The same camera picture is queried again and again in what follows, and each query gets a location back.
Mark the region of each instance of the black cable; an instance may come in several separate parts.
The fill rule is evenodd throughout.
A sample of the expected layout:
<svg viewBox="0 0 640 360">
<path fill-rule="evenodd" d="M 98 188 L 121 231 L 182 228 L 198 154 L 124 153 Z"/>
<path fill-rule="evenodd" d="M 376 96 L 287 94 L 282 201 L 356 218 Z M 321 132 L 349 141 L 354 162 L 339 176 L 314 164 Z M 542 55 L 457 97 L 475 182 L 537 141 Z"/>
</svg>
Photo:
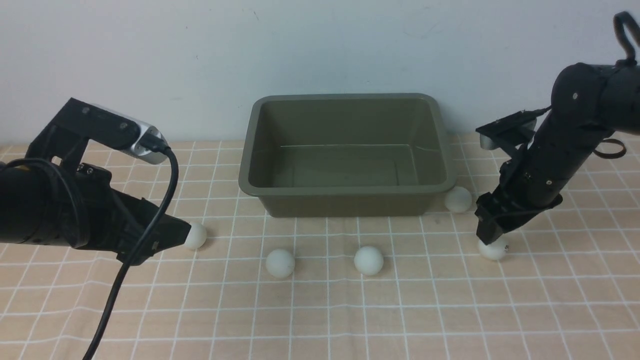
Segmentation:
<svg viewBox="0 0 640 360">
<path fill-rule="evenodd" d="M 625 25 L 629 29 L 631 37 L 636 41 L 636 44 L 640 46 L 640 26 L 634 20 L 634 18 L 628 12 L 617 13 L 613 17 L 613 29 L 616 32 L 616 38 L 627 54 L 626 62 L 629 65 L 636 65 L 636 50 L 627 38 L 625 33 Z"/>
<path fill-rule="evenodd" d="M 175 189 L 178 185 L 179 168 L 178 160 L 176 159 L 175 154 L 173 153 L 173 151 L 171 151 L 169 146 L 166 145 L 158 150 L 159 152 L 165 154 L 167 158 L 169 158 L 169 162 L 171 163 L 171 179 L 169 180 L 169 187 L 164 194 L 164 198 L 160 203 L 158 211 L 154 215 L 153 219 L 151 219 L 151 222 L 149 222 L 149 225 L 145 229 L 145 232 L 142 234 L 142 236 L 140 236 L 138 242 L 134 245 L 127 259 L 122 263 L 120 271 L 118 271 L 118 275 L 116 275 L 116 278 L 113 281 L 111 292 L 109 292 L 109 297 L 107 298 L 107 302 L 104 306 L 102 317 L 100 318 L 100 322 L 98 323 L 98 328 L 95 330 L 95 334 L 93 335 L 93 339 L 91 340 L 91 343 L 89 344 L 89 347 L 84 354 L 83 360 L 91 360 L 93 358 L 93 355 L 95 355 L 95 352 L 98 349 L 98 345 L 100 345 L 100 340 L 102 339 L 104 331 L 107 328 L 107 323 L 109 322 L 109 318 L 111 317 L 111 312 L 113 310 L 113 306 L 115 305 L 116 298 L 118 297 L 118 292 L 120 292 L 120 287 L 122 286 L 124 277 L 127 275 L 127 271 L 129 271 L 131 264 L 140 254 L 140 251 L 147 244 L 149 236 L 156 227 L 156 224 L 158 223 L 158 221 L 160 221 L 166 209 L 169 207 L 169 203 L 171 202 L 173 194 L 175 193 Z"/>
<path fill-rule="evenodd" d="M 6 168 L 19 167 L 23 165 L 27 167 L 38 167 L 43 171 L 46 171 L 44 168 L 49 168 L 56 174 L 56 177 L 60 180 L 60 182 L 62 182 L 62 186 L 65 188 L 67 194 L 69 195 L 71 208 L 76 218 L 77 238 L 75 244 L 73 244 L 72 247 L 82 246 L 86 244 L 86 240 L 89 237 L 89 228 L 87 226 L 87 224 L 89 224 L 89 219 L 84 208 L 84 200 L 82 194 L 80 194 L 80 190 L 78 190 L 73 178 L 71 178 L 71 176 L 67 172 L 60 171 L 60 168 L 56 164 L 40 158 L 13 160 L 10 161 L 5 167 L 0 168 L 0 171 Z"/>
</svg>

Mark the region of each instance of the table surface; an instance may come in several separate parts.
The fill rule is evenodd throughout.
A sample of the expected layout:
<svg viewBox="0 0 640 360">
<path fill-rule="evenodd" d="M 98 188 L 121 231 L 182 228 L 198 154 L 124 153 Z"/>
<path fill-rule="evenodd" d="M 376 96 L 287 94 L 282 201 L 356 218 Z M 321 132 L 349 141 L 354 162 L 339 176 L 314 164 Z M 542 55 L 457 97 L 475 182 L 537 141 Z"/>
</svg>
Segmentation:
<svg viewBox="0 0 640 360">
<path fill-rule="evenodd" d="M 452 135 L 458 184 L 493 190 L 500 151 Z M 269 217 L 243 194 L 243 143 L 173 143 L 182 180 L 168 213 L 207 227 L 198 251 L 166 250 L 131 269 L 95 359 L 639 359 L 640 141 L 592 156 L 564 202 L 508 234 L 499 263 L 477 254 L 473 209 L 442 199 L 422 217 Z M 25 146 L 0 147 L 0 160 Z M 159 202 L 169 166 L 92 144 L 112 187 Z M 385 267 L 362 277 L 358 246 Z M 295 253 L 292 278 L 264 269 Z M 0 354 L 80 359 L 120 263 L 113 254 L 0 245 Z"/>
</svg>

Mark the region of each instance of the black robotic arm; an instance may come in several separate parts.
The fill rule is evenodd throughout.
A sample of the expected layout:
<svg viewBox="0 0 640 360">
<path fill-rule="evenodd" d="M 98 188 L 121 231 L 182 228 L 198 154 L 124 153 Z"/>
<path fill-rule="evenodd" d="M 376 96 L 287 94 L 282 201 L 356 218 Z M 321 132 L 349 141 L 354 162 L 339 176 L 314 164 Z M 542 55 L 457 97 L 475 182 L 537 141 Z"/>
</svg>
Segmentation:
<svg viewBox="0 0 640 360">
<path fill-rule="evenodd" d="M 521 111 L 476 131 L 484 149 L 502 148 L 511 159 L 500 167 L 492 193 L 477 200 L 476 234 L 486 245 L 562 202 L 560 191 L 587 158 L 624 155 L 615 131 L 640 135 L 640 67 L 624 27 L 640 46 L 640 28 L 627 12 L 614 17 L 616 37 L 627 57 L 615 65 L 577 63 L 558 75 L 551 106 Z M 548 111 L 537 132 L 536 118 Z M 601 142 L 623 146 L 616 154 L 596 151 Z"/>
</svg>

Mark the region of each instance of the white grid line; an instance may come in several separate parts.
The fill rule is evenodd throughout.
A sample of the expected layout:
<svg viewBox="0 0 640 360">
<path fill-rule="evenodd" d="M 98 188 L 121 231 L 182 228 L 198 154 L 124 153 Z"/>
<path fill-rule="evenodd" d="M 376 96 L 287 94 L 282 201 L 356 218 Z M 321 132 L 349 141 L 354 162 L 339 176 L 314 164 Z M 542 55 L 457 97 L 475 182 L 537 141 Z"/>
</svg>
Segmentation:
<svg viewBox="0 0 640 360">
<path fill-rule="evenodd" d="M 65 258 L 69 255 L 70 249 L 71 249 L 70 247 L 67 248 L 67 251 L 65 252 Z M 63 266 L 62 264 L 58 265 L 58 271 L 56 272 L 56 276 L 54 276 L 54 279 L 53 279 L 53 282 L 52 282 L 53 284 L 55 284 L 56 281 L 58 280 L 58 276 L 60 275 L 60 271 L 62 270 L 62 266 Z M 85 280 L 88 277 L 89 277 L 89 273 L 87 273 L 85 275 Z M 22 357 L 24 357 L 24 352 L 27 350 L 27 344 L 29 344 L 31 342 L 31 337 L 33 336 L 33 332 L 36 329 L 36 325 L 38 325 L 38 321 L 40 320 L 40 317 L 42 316 L 42 312 L 44 311 L 45 307 L 47 306 L 47 300 L 49 300 L 49 296 L 51 296 L 51 292 L 52 291 L 53 291 L 53 288 L 49 288 L 49 291 L 47 292 L 47 296 L 44 298 L 44 301 L 42 302 L 42 305 L 40 306 L 40 312 L 36 315 L 36 320 L 33 322 L 33 325 L 31 326 L 31 330 L 29 331 L 29 336 L 27 337 L 27 342 L 22 347 L 22 351 L 20 352 L 19 359 L 22 359 Z"/>
<path fill-rule="evenodd" d="M 495 279 L 492 279 L 493 281 L 500 281 L 502 278 L 497 277 Z M 615 301 L 590 301 L 588 302 L 588 304 L 591 305 L 625 305 L 625 304 L 633 304 L 633 305 L 640 305 L 640 301 L 636 301 L 636 302 L 615 302 Z M 362 305 L 353 305 L 353 304 L 338 304 L 338 305 L 330 305 L 330 306 L 294 306 L 295 309 L 339 309 L 342 307 L 350 307 L 353 309 L 361 309 L 361 308 L 366 308 L 366 309 L 437 309 L 437 308 L 491 308 L 491 307 L 505 307 L 505 306 L 511 306 L 512 303 L 510 302 L 504 302 L 504 303 L 496 303 L 496 304 L 478 304 L 478 305 L 473 305 L 473 304 L 455 304 L 455 305 L 449 305 L 449 304 L 439 304 L 439 305 L 435 305 L 435 304 L 426 304 L 426 305 L 366 305 L 366 306 L 362 306 Z M 513 305 L 515 307 L 530 307 L 530 306 L 559 306 L 559 305 L 571 305 L 571 306 L 586 306 L 587 302 L 576 302 L 576 301 L 563 301 L 563 302 L 517 302 L 517 303 L 513 303 Z M 290 309 L 290 306 L 259 306 L 259 307 L 221 307 L 221 308 L 212 308 L 212 307 L 203 307 L 203 308 L 166 308 L 166 309 L 118 309 L 118 310 L 114 310 L 113 313 L 114 314 L 142 314 L 142 313 L 178 313 L 180 311 L 182 311 L 183 313 L 188 313 L 188 312 L 197 312 L 197 311 L 211 311 L 211 310 L 217 310 L 221 313 L 225 312 L 225 311 L 238 311 L 238 310 L 286 310 L 286 309 Z M 38 314 L 42 314 L 42 315 L 55 315 L 55 314 L 63 314 L 63 313 L 70 313 L 73 312 L 74 310 L 83 310 L 83 311 L 90 311 L 90 312 L 95 312 L 95 313 L 102 313 L 102 308 L 92 308 L 92 307 L 86 307 L 86 306 L 76 306 L 73 307 L 72 309 L 66 309 L 66 310 L 54 310 L 54 311 L 42 311 L 41 313 L 7 313 L 7 316 L 36 316 Z"/>
<path fill-rule="evenodd" d="M 191 152 L 189 153 L 189 161 L 187 163 L 187 169 L 184 172 L 184 177 L 185 178 L 189 174 L 189 168 L 190 168 L 190 165 L 191 165 L 191 158 L 193 157 L 193 150 L 195 149 L 195 146 L 196 146 L 196 143 L 193 142 L 193 147 L 191 148 Z M 178 193 L 178 198 L 176 199 L 176 202 L 175 202 L 175 208 L 173 209 L 173 215 L 174 216 L 175 216 L 175 212 L 178 209 L 178 203 L 179 203 L 179 201 L 181 199 L 182 189 L 183 188 L 184 188 L 183 186 L 180 187 L 180 192 Z M 180 306 L 180 311 L 178 312 L 178 322 L 175 324 L 175 334 L 173 336 L 176 339 L 173 341 L 173 344 L 171 345 L 171 353 L 169 355 L 169 359 L 171 359 L 171 360 L 173 359 L 173 353 L 175 352 L 175 345 L 176 345 L 176 342 L 177 342 L 178 333 L 180 331 L 180 322 L 182 320 L 182 312 L 183 312 L 182 310 L 184 309 L 184 305 L 187 302 L 187 294 L 189 293 L 189 285 L 191 284 L 191 276 L 193 275 L 193 268 L 196 265 L 195 259 L 196 259 L 197 253 L 198 253 L 197 250 L 195 250 L 193 252 L 193 257 L 191 258 L 191 266 L 189 267 L 189 276 L 187 277 L 187 286 L 184 288 L 184 296 L 182 298 L 182 305 Z"/>
<path fill-rule="evenodd" d="M 94 255 L 94 259 L 97 259 L 98 257 L 98 252 L 95 253 Z M 89 279 L 89 275 L 91 274 L 91 271 L 93 270 L 93 266 L 96 264 L 97 262 L 94 261 L 91 266 L 89 266 L 89 271 L 86 272 L 86 277 L 84 278 L 84 285 L 87 284 L 87 280 Z M 69 320 L 71 320 L 71 316 L 73 315 L 73 312 L 79 308 L 78 304 L 80 304 L 80 299 L 82 299 L 82 294 L 83 292 L 85 292 L 87 290 L 87 288 L 83 285 L 82 290 L 78 293 L 78 298 L 76 299 L 76 303 L 74 304 L 74 307 L 70 310 L 67 310 L 69 312 L 69 315 L 67 316 L 67 319 L 65 320 L 65 324 L 62 325 L 62 330 L 60 331 L 61 336 L 58 336 L 57 340 L 56 340 L 56 344 L 55 346 L 53 346 L 53 350 L 51 351 L 51 356 L 49 357 L 49 360 L 53 359 L 53 355 L 56 354 L 56 351 L 58 349 L 58 345 L 60 344 L 60 339 L 62 339 L 65 336 L 65 330 L 67 329 L 67 325 L 69 324 Z"/>
<path fill-rule="evenodd" d="M 424 280 L 435 280 L 435 281 L 459 281 L 459 280 L 496 280 L 496 279 L 505 279 L 505 280 L 531 280 L 531 279 L 637 279 L 638 275 L 576 275 L 576 276 L 570 276 L 570 275 L 566 275 L 566 276 L 512 276 L 512 277 L 448 277 L 448 278 L 431 278 L 431 277 L 425 277 L 425 278 L 411 278 L 411 279 L 400 279 L 399 281 L 401 282 L 407 282 L 407 281 L 424 281 Z M 351 281 L 351 282 L 360 282 L 360 280 L 358 279 L 349 279 L 346 277 L 340 278 L 340 279 L 330 279 L 329 282 L 340 282 L 340 281 Z M 395 281 L 395 279 L 362 279 L 363 282 L 376 282 L 376 281 Z M 263 280 L 260 283 L 263 284 L 282 284 L 282 283 L 289 283 L 292 282 L 291 280 L 287 281 L 287 280 Z M 310 282 L 315 282 L 315 283 L 319 283 L 322 282 L 324 283 L 325 280 L 295 280 L 295 283 L 310 283 Z M 89 280 L 87 281 L 87 284 L 99 284 L 99 285 L 105 285 L 105 286 L 111 286 L 112 284 L 107 283 L 107 282 L 102 282 L 102 281 L 95 281 L 95 280 Z M 197 285 L 222 285 L 222 284 L 257 284 L 257 281 L 212 281 L 212 282 L 194 282 L 194 284 Z M 148 288 L 148 287 L 158 287 L 158 288 L 162 288 L 162 287 L 167 287 L 167 286 L 186 286 L 187 283 L 186 282 L 163 282 L 163 283 L 158 283 L 158 284 L 123 284 L 122 287 L 123 288 L 128 288 L 128 287 L 132 287 L 132 288 Z M 54 286 L 46 286 L 46 285 L 40 285 L 40 286 L 9 286 L 9 287 L 3 287 L 0 288 L 0 290 L 14 290 L 14 289 L 48 289 L 48 288 L 75 288 L 78 286 L 82 286 L 82 284 L 70 284 L 70 285 L 54 285 Z M 638 301 L 621 301 L 621 302 L 615 302 L 616 304 L 622 304 L 622 303 L 627 303 L 627 304 L 637 304 L 639 303 Z"/>
<path fill-rule="evenodd" d="M 158 167 L 157 171 L 156 171 L 156 181 L 158 180 L 158 177 L 160 176 L 160 167 Z M 154 191 L 154 188 L 156 187 L 156 183 L 154 183 L 151 186 L 151 192 Z M 138 343 L 140 342 L 140 335 L 142 333 L 142 325 L 144 324 L 145 321 L 145 315 L 147 310 L 149 309 L 149 304 L 151 304 L 151 297 L 154 294 L 154 285 L 156 284 L 157 281 L 157 277 L 158 277 L 158 273 L 160 272 L 160 262 L 162 261 L 162 259 L 164 258 L 164 251 L 162 253 L 160 253 L 160 259 L 158 259 L 158 264 L 156 266 L 156 272 L 154 274 L 154 279 L 151 282 L 151 289 L 149 290 L 149 295 L 147 295 L 147 304 L 145 305 L 145 311 L 142 313 L 142 316 L 140 317 L 140 323 L 138 324 L 138 333 L 136 334 L 136 342 L 133 344 L 133 349 L 131 350 L 131 357 L 129 358 L 129 360 L 134 360 L 134 355 L 136 353 L 136 349 L 138 348 Z"/>
<path fill-rule="evenodd" d="M 327 360 L 331 360 L 331 283 L 329 282 L 329 218 L 324 218 L 324 232 L 326 233 L 324 237 L 325 246 L 326 246 L 326 259 L 324 261 L 324 267 L 326 270 L 326 334 L 329 337 L 326 340 L 326 352 L 327 352 Z"/>
<path fill-rule="evenodd" d="M 360 239 L 360 218 L 356 218 L 356 231 L 358 235 L 358 249 L 362 247 L 362 240 Z M 367 328 L 367 307 L 365 306 L 367 301 L 364 295 L 364 275 L 360 274 L 360 291 L 362 294 L 362 323 L 364 326 L 364 343 L 367 360 L 369 357 L 369 329 Z"/>
<path fill-rule="evenodd" d="M 599 334 L 600 331 L 599 330 L 565 330 L 563 331 L 565 334 Z M 640 334 L 640 332 L 636 329 L 606 329 L 603 330 L 602 332 L 606 333 L 606 334 L 616 334 L 619 332 L 633 332 L 633 333 L 638 333 Z M 549 335 L 549 334 L 561 334 L 561 331 L 524 331 L 522 332 L 525 335 Z M 485 334 L 487 335 L 519 335 L 520 331 L 503 331 L 503 332 L 499 332 L 499 331 L 486 331 Z M 446 332 L 446 333 L 440 333 L 440 332 L 409 332 L 407 333 L 407 336 L 474 336 L 474 335 L 478 335 L 477 332 Z M 329 338 L 339 338 L 341 336 L 352 336 L 352 337 L 358 337 L 358 338 L 364 338 L 365 335 L 364 334 L 353 334 L 350 332 L 342 332 L 342 333 L 338 333 L 338 334 L 331 334 L 329 335 Z M 404 336 L 403 333 L 400 334 L 396 334 L 396 333 L 384 333 L 384 334 L 368 334 L 368 337 L 386 337 L 386 336 L 397 336 L 397 337 L 401 337 Z M 202 338 L 179 338 L 180 340 L 251 340 L 251 339 L 255 339 L 255 340 L 272 340 L 272 339 L 289 339 L 288 335 L 280 335 L 280 336 L 218 336 L 215 338 L 206 338 L 206 337 L 202 337 Z M 327 336 L 326 335 L 295 335 L 292 338 L 294 339 L 326 339 Z M 42 340 L 33 340 L 31 342 L 29 342 L 29 344 L 34 344 L 34 343 L 46 343 L 48 341 L 52 341 L 52 340 L 56 340 L 58 338 L 48 338 L 48 339 L 42 339 Z M 79 341 L 90 341 L 90 338 L 79 338 L 77 336 L 71 336 L 71 335 L 62 335 L 59 337 L 59 339 L 72 339 L 72 340 L 79 340 Z M 113 339 L 103 339 L 102 342 L 105 343 L 121 343 L 121 342 L 133 342 L 135 341 L 135 338 L 113 338 Z M 149 338 L 149 339 L 140 339 L 139 342 L 154 342 L 154 341 L 173 341 L 174 338 Z M 21 340 L 13 340 L 13 341 L 2 341 L 0 342 L 0 345 L 12 345 L 12 344 L 25 344 L 26 341 L 21 341 Z"/>
<path fill-rule="evenodd" d="M 495 162 L 495 166 L 500 168 L 497 160 L 495 159 L 493 151 L 490 151 L 493 161 Z M 504 283 L 504 288 L 507 289 L 507 295 L 509 295 L 509 301 L 511 303 L 511 308 L 513 310 L 513 314 L 516 316 L 516 322 L 518 323 L 518 329 L 520 329 L 520 337 L 522 338 L 522 344 L 524 345 L 524 350 L 527 352 L 528 360 L 531 360 L 531 352 L 529 351 L 529 346 L 527 344 L 527 340 L 524 336 L 524 329 L 522 328 L 522 322 L 520 321 L 520 315 L 518 311 L 516 311 L 515 302 L 513 301 L 513 296 L 511 294 L 511 289 L 509 289 L 509 284 L 507 284 L 506 276 L 504 275 L 504 269 L 502 268 L 502 263 L 498 261 L 498 267 L 500 268 L 500 274 L 502 274 L 502 282 Z"/>
<path fill-rule="evenodd" d="M 551 223 L 551 227 L 553 229 L 555 229 L 556 226 L 551 221 L 551 218 L 549 217 L 549 215 L 545 213 L 545 216 L 547 217 L 547 219 Z M 564 250 L 564 245 L 560 241 L 560 237 L 558 236 L 557 233 L 556 233 L 556 240 L 560 244 L 560 249 Z M 571 270 L 571 274 L 575 276 L 575 270 L 573 269 L 573 265 L 571 264 L 571 261 L 569 261 L 569 257 L 566 255 L 566 253 L 564 254 L 564 259 L 569 264 L 569 269 Z M 582 285 L 580 284 L 580 281 L 575 281 L 575 282 L 578 284 L 578 290 L 580 290 L 580 294 L 582 295 L 582 298 L 586 301 L 587 300 L 587 295 L 584 293 L 584 290 L 582 289 Z M 602 326 L 600 326 L 600 322 L 598 321 L 598 318 L 594 314 L 593 309 L 591 308 L 591 304 L 589 302 L 587 302 L 587 309 L 589 309 L 589 314 L 591 314 L 591 317 L 593 318 L 593 321 L 596 323 L 596 326 L 598 327 L 598 330 L 602 330 Z M 607 339 L 604 337 L 604 334 L 600 333 L 600 337 L 602 338 L 602 342 L 604 342 L 604 346 L 607 349 L 607 353 L 609 354 L 609 357 L 611 358 L 611 360 L 614 360 L 613 359 L 613 354 L 611 353 L 611 349 L 609 348 L 609 344 L 607 343 Z"/>
<path fill-rule="evenodd" d="M 463 154 L 463 156 L 466 156 L 464 149 L 462 149 L 462 154 Z M 467 164 L 467 170 L 471 173 L 471 169 L 469 169 L 469 164 L 468 164 L 468 162 L 466 160 L 465 160 L 465 164 Z M 474 187 L 474 191 L 475 191 L 476 183 L 474 182 L 474 178 L 473 177 L 471 178 L 471 184 Z M 451 217 L 451 224 L 453 224 L 453 231 L 454 231 L 454 233 L 456 233 L 456 241 L 458 242 L 458 247 L 460 248 L 460 253 L 464 253 L 464 250 L 462 249 L 462 242 L 460 242 L 460 236 L 458 234 L 458 230 L 457 230 L 457 227 L 456 227 L 456 219 L 454 218 L 452 213 L 449 213 L 449 216 Z M 467 275 L 467 277 L 469 277 L 469 270 L 467 268 L 467 262 L 465 261 L 465 258 L 462 258 L 462 265 L 465 268 L 465 274 Z M 484 351 L 486 352 L 487 359 L 491 360 L 491 353 L 489 352 L 489 344 L 487 344 L 486 335 L 484 334 L 484 325 L 482 323 L 482 318 L 480 318 L 480 311 L 478 311 L 478 306 L 477 306 L 477 301 L 476 301 L 476 294 L 473 291 L 473 286 L 471 284 L 471 280 L 469 279 L 467 282 L 468 282 L 469 288 L 471 289 L 471 299 L 473 299 L 473 301 L 474 301 L 474 311 L 476 312 L 476 318 L 478 320 L 478 324 L 480 325 L 480 332 L 482 333 L 482 340 L 484 342 Z"/>
<path fill-rule="evenodd" d="M 389 233 L 391 234 L 391 261 L 393 261 L 394 272 L 396 273 L 396 290 L 398 292 L 398 304 L 402 308 L 402 292 L 400 291 L 400 282 L 398 281 L 398 267 L 396 263 L 396 246 L 394 244 L 394 235 L 391 228 L 391 218 L 387 218 L 387 225 L 389 226 Z M 406 360 L 409 360 L 409 342 L 406 338 L 406 324 L 404 322 L 404 311 L 400 310 L 400 320 L 402 321 L 403 338 L 404 338 L 404 352 L 406 353 Z"/>
<path fill-rule="evenodd" d="M 262 224 L 262 233 L 267 227 L 267 211 L 264 211 L 264 223 Z M 264 251 L 264 238 L 260 242 L 260 254 Z M 253 320 L 251 325 L 251 340 L 249 342 L 249 360 L 253 357 L 253 337 L 255 336 L 255 317 L 258 313 L 258 296 L 260 294 L 260 277 L 262 276 L 262 258 L 258 262 L 258 280 L 255 283 L 255 300 L 253 301 Z"/>
<path fill-rule="evenodd" d="M 296 239 L 298 237 L 298 218 L 295 218 L 293 222 L 293 256 L 296 256 Z M 289 311 L 289 353 L 287 354 L 288 360 L 291 360 L 291 350 L 293 347 L 293 300 L 294 292 L 296 290 L 296 271 L 291 274 L 291 310 Z"/>
<path fill-rule="evenodd" d="M 442 330 L 442 333 L 444 334 L 445 330 L 444 330 L 444 319 L 442 318 L 442 310 L 441 310 L 441 305 L 440 305 L 440 297 L 438 295 L 438 292 L 436 291 L 436 280 L 433 277 L 433 269 L 431 268 L 431 255 L 429 254 L 429 247 L 427 246 L 427 238 L 424 234 L 424 222 L 422 221 L 422 217 L 420 217 L 420 228 L 422 229 L 422 242 L 424 242 L 424 251 L 427 257 L 427 263 L 429 265 L 429 275 L 431 278 L 431 287 L 433 288 L 433 293 L 435 295 L 435 300 L 436 300 L 436 304 L 435 304 L 435 308 L 438 309 L 438 317 L 440 319 L 440 328 Z M 442 336 L 443 337 L 443 341 L 444 341 L 444 349 L 445 352 L 447 353 L 447 360 L 451 359 L 451 355 L 449 353 L 449 344 L 447 341 L 447 336 Z"/>
<path fill-rule="evenodd" d="M 529 251 L 531 251 L 531 247 L 529 246 L 529 240 L 527 239 L 527 236 L 525 234 L 523 234 L 524 237 L 524 242 L 527 245 L 527 249 L 529 249 Z M 533 255 L 531 255 L 531 261 L 533 262 L 533 267 L 536 269 L 536 273 L 538 274 L 538 277 L 540 277 L 540 269 L 538 268 L 538 264 L 536 263 L 536 260 L 533 258 Z M 549 296 L 549 292 L 547 291 L 547 285 L 545 285 L 545 282 L 542 281 L 542 278 L 540 279 L 540 283 L 542 284 L 542 290 L 545 292 L 545 296 L 547 297 L 547 301 L 550 304 L 551 303 L 551 297 Z M 560 325 L 560 319 L 558 318 L 558 315 L 556 313 L 556 309 L 554 306 L 551 306 L 551 313 L 554 315 L 554 319 L 556 320 L 556 326 L 558 327 L 558 331 L 560 332 L 560 337 L 562 337 L 562 342 L 564 345 L 564 351 L 566 352 L 566 355 L 569 357 L 570 360 L 573 359 L 573 356 L 571 355 L 571 352 L 569 351 L 569 346 L 566 343 L 566 338 L 564 337 L 564 330 L 562 328 L 562 326 Z"/>
<path fill-rule="evenodd" d="M 233 243 L 233 239 L 234 239 L 234 236 L 235 236 L 234 234 L 236 232 L 236 218 L 235 218 L 235 215 L 238 214 L 239 201 L 240 201 L 240 189 L 238 189 L 238 198 L 236 199 L 236 208 L 234 210 L 234 219 L 233 219 L 233 221 L 231 223 L 231 235 L 230 235 L 230 238 L 229 238 L 229 245 L 228 245 L 228 249 L 227 249 L 227 258 L 225 260 L 225 274 L 224 274 L 224 276 L 222 278 L 223 280 L 227 280 L 227 274 L 228 274 L 227 270 L 229 268 L 231 246 L 233 245 L 232 243 Z M 218 300 L 218 309 L 222 305 L 222 298 L 223 298 L 223 295 L 224 295 L 225 284 L 227 284 L 227 282 L 223 282 L 222 286 L 220 287 L 220 299 Z M 216 313 L 216 322 L 213 325 L 213 337 L 214 338 L 216 337 L 216 331 L 218 331 L 219 322 L 220 322 L 220 314 Z M 213 360 L 213 351 L 215 350 L 215 348 L 216 348 L 216 342 L 212 341 L 211 342 L 211 348 L 209 349 L 209 360 Z"/>
</svg>

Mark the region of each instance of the ping pong ball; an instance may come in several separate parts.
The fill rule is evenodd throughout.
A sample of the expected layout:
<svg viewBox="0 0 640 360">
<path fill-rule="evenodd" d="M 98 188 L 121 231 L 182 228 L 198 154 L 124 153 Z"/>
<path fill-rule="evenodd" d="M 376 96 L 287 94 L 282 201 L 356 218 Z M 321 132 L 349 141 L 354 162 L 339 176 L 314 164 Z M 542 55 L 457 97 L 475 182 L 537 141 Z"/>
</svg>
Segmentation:
<svg viewBox="0 0 640 360">
<path fill-rule="evenodd" d="M 498 238 L 493 243 L 485 245 L 482 240 L 478 240 L 478 250 L 483 258 L 498 261 L 509 251 L 509 243 L 504 237 Z"/>
<path fill-rule="evenodd" d="M 275 249 L 267 255 L 265 266 L 271 276 L 276 279 L 284 279 L 293 273 L 296 260 L 290 252 L 284 249 Z"/>
<path fill-rule="evenodd" d="M 187 249 L 197 250 L 207 241 L 207 228 L 199 222 L 192 222 L 190 225 L 191 229 L 184 240 L 184 246 Z"/>
<path fill-rule="evenodd" d="M 372 276 L 382 270 L 384 258 L 380 250 L 373 246 L 364 246 L 356 252 L 353 263 L 362 275 Z"/>
<path fill-rule="evenodd" d="M 456 186 L 444 197 L 444 206 L 452 213 L 464 213 L 471 207 L 471 193 L 469 190 Z"/>
</svg>

